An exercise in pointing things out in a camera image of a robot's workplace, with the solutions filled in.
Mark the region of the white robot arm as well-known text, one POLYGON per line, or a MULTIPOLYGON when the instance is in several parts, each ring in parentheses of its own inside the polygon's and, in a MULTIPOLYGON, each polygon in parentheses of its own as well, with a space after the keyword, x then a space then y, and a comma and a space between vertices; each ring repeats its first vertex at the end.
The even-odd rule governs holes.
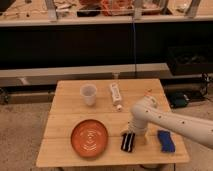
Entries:
POLYGON ((213 121, 162 111, 157 108, 153 96, 144 96, 131 107, 130 112, 129 132, 145 135, 148 124, 153 123, 213 149, 213 121))

